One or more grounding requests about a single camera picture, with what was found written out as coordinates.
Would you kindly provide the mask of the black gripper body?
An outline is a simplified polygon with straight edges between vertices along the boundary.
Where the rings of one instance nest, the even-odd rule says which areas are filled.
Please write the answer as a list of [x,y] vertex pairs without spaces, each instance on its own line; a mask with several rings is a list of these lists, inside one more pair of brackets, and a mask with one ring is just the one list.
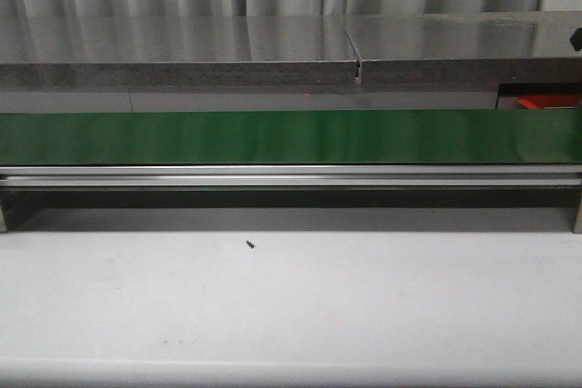
[[570,44],[575,51],[582,50],[582,27],[577,28],[570,36]]

